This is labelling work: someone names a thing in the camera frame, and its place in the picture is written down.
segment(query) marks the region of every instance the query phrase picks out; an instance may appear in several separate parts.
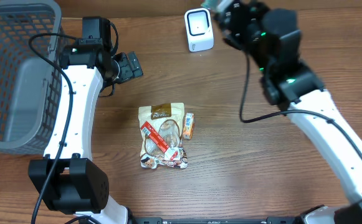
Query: wood grain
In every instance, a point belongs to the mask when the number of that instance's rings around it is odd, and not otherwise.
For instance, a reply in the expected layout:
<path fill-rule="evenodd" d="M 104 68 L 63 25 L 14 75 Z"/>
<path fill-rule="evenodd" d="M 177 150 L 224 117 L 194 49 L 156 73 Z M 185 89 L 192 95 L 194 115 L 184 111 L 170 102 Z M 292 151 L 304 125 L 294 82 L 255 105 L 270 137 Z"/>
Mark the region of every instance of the wood grain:
<path fill-rule="evenodd" d="M 362 138 L 362 8 L 304 10 L 299 19 L 303 58 Z M 339 180 L 287 118 L 239 122 L 245 57 L 223 44 L 217 29 L 212 50 L 191 54 L 183 16 L 112 21 L 119 51 L 134 50 L 145 73 L 99 99 L 95 112 L 93 161 L 108 175 L 118 203 L 137 216 L 163 218 L 264 218 L 346 203 Z M 62 25 L 79 36 L 80 23 Z M 253 65 L 245 117 L 277 110 L 262 96 L 259 78 Z M 193 140 L 185 142 L 189 167 L 143 170 L 138 107 L 166 102 L 183 102 L 196 116 Z M 37 158 L 0 154 L 0 223 L 29 222 L 37 191 L 27 166 Z M 37 222 L 69 219 L 42 205 Z"/>
<path fill-rule="evenodd" d="M 63 17 L 82 18 L 102 16 L 106 18 L 180 16 L 189 9 L 201 7 L 203 0 L 55 0 L 62 9 Z M 362 0 L 266 0 L 271 8 L 286 9 L 333 9 L 362 7 Z"/>

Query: small box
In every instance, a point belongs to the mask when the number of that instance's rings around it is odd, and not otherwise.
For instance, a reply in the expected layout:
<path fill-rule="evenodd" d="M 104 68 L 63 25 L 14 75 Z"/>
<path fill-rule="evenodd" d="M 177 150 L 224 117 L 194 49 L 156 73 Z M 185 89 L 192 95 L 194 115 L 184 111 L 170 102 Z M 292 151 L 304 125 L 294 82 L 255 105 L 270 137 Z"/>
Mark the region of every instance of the small box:
<path fill-rule="evenodd" d="M 186 113 L 185 122 L 183 124 L 182 137 L 188 140 L 192 139 L 193 129 L 194 129 L 194 114 Z"/>

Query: wooden table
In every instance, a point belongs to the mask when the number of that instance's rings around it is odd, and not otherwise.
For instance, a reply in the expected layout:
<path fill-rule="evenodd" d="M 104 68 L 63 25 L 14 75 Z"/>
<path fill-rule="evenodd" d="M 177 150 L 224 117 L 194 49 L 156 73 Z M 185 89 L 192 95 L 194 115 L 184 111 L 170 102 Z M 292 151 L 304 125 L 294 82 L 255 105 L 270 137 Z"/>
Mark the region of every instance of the wooden table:
<path fill-rule="evenodd" d="M 99 99 L 95 112 L 93 161 L 108 175 L 118 203 L 136 216 L 163 218 L 265 218 L 347 203 L 339 180 L 287 118 L 239 121 L 245 57 L 222 43 L 216 27 L 214 48 L 192 54 L 183 16 L 112 21 L 119 52 L 134 50 L 145 73 Z M 299 24 L 302 57 L 362 138 L 362 7 L 302 10 Z M 81 20 L 62 25 L 67 34 L 81 35 Z M 262 95 L 257 67 L 251 70 L 246 118 L 277 110 Z M 189 167 L 144 170 L 138 107 L 167 102 L 183 102 L 196 116 L 193 140 L 184 143 Z M 31 219 L 37 191 L 27 166 L 38 158 L 0 154 L 0 223 Z M 37 221 L 70 218 L 42 205 Z"/>

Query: perforated bin wall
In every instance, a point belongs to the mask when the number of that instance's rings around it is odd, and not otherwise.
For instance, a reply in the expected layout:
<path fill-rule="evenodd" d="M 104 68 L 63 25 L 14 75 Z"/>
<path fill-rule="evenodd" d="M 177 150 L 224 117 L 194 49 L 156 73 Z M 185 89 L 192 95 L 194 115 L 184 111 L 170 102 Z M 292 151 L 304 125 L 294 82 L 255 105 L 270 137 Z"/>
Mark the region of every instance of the perforated bin wall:
<path fill-rule="evenodd" d="M 34 55 L 35 34 L 61 32 L 59 6 L 48 0 L 0 2 L 0 151 L 42 154 L 52 135 L 61 75 Z M 57 63 L 66 40 L 40 37 L 34 47 Z"/>

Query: black cable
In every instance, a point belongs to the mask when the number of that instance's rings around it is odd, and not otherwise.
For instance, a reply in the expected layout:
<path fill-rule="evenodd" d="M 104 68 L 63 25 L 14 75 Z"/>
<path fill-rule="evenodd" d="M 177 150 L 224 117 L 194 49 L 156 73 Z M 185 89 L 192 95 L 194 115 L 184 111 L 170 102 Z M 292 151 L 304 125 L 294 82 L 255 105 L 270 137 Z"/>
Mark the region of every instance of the black cable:
<path fill-rule="evenodd" d="M 59 143 L 59 150 L 57 151 L 57 154 L 56 154 L 56 157 L 55 157 L 55 160 L 54 160 L 54 163 L 52 164 L 52 167 L 50 168 L 50 171 L 48 173 L 48 176 L 41 188 L 41 192 L 38 196 L 38 199 L 37 199 L 37 203 L 36 203 L 36 206 L 34 207 L 34 211 L 32 213 L 32 218 L 31 218 L 31 223 L 34 224 L 36 222 L 36 219 L 37 219 L 37 214 L 38 214 L 38 209 L 39 209 L 39 206 L 41 205 L 41 201 L 42 201 L 42 198 L 45 194 L 45 191 L 46 191 L 46 188 L 52 178 L 52 176 L 54 175 L 54 172 L 55 172 L 55 168 L 57 166 L 57 162 L 59 161 L 59 158 L 60 158 L 60 155 L 63 151 L 63 147 L 64 147 L 64 144 L 65 144 L 65 139 L 66 139 L 66 135 L 67 135 L 67 130 L 69 128 L 69 123 L 70 123 L 70 117 L 71 117 L 71 112 L 72 112 L 72 108 L 73 108 L 73 87 L 71 85 L 71 81 L 69 80 L 68 76 L 63 72 L 63 70 L 60 68 L 59 65 L 57 65 L 56 63 L 54 62 L 51 62 L 49 59 L 47 59 L 46 57 L 44 57 L 42 54 L 40 54 L 33 46 L 32 46 L 32 41 L 35 39 L 35 38 L 38 38 L 38 37 L 43 37 L 43 36 L 58 36 L 58 37 L 65 37 L 65 38 L 69 38 L 69 39 L 73 39 L 75 40 L 76 38 L 75 37 L 72 37 L 72 36 L 69 36 L 69 35 L 65 35 L 65 34 L 55 34 L 55 33 L 43 33 L 43 34 L 37 34 L 37 35 L 34 35 L 32 36 L 30 39 L 29 39 L 29 47 L 30 49 L 38 56 L 40 57 L 42 60 L 46 61 L 49 65 L 51 65 L 52 67 L 54 67 L 58 72 L 60 72 L 64 79 L 66 80 L 67 82 L 67 85 L 69 86 L 69 96 L 70 96 L 70 99 L 69 99 L 69 110 L 67 112 L 67 117 L 66 117 L 66 122 L 65 122 L 65 125 L 64 125 L 64 129 L 63 129 L 63 135 L 62 135 L 62 139 L 60 140 L 60 143 Z"/>
<path fill-rule="evenodd" d="M 292 114 L 292 113 L 300 113 L 300 114 L 310 114 L 310 115 L 314 115 L 317 116 L 319 118 L 325 119 L 326 122 L 328 124 L 332 124 L 334 125 L 334 127 L 336 127 L 343 135 L 344 137 L 347 139 L 347 141 L 351 144 L 351 146 L 353 147 L 353 149 L 355 150 L 355 152 L 357 153 L 357 155 L 360 157 L 360 159 L 362 160 L 362 152 L 360 151 L 360 149 L 356 146 L 356 144 L 354 143 L 354 141 L 350 138 L 350 136 L 344 131 L 344 129 L 339 126 L 334 119 L 331 119 L 323 114 L 314 112 L 314 111 L 307 111 L 307 110 L 288 110 L 288 111 L 279 111 L 279 112 L 274 112 L 274 113 L 270 113 L 267 115 L 263 115 L 260 116 L 258 118 L 253 118 L 253 119 L 248 119 L 248 120 L 244 120 L 243 119 L 243 107 L 244 107 L 244 102 L 245 102 L 245 98 L 247 95 L 247 87 L 249 84 L 249 77 L 250 77 L 250 59 L 249 59 L 249 55 L 246 54 L 247 56 L 247 74 L 246 74 L 246 80 L 244 83 L 244 89 L 243 89 L 243 95 L 242 95 L 242 101 L 241 101 L 241 106 L 240 106 L 240 110 L 239 110 L 239 118 L 243 123 L 253 123 L 256 121 L 260 121 L 263 119 L 267 119 L 267 118 L 271 118 L 274 116 L 278 116 L 278 115 L 286 115 L 286 114 Z M 269 72 L 270 66 L 271 64 L 273 64 L 271 61 L 269 63 L 269 65 L 266 68 L 265 71 L 265 75 L 267 75 L 267 73 Z"/>
<path fill-rule="evenodd" d="M 71 223 L 74 223 L 76 221 L 79 221 L 79 220 L 90 220 L 90 221 L 93 221 L 94 224 L 101 224 L 98 220 L 92 218 L 91 216 L 89 215 L 83 215 L 83 216 L 80 216 L 80 217 L 75 217 L 73 219 L 71 219 L 70 221 L 68 221 L 67 223 L 64 223 L 64 224 L 71 224 Z"/>
<path fill-rule="evenodd" d="M 114 55 L 117 53 L 118 49 L 118 32 L 116 26 L 114 26 L 114 23 L 110 22 L 111 27 L 113 28 L 114 32 L 116 33 L 116 43 L 114 44 L 114 47 L 112 51 L 110 52 L 110 55 L 114 57 Z"/>

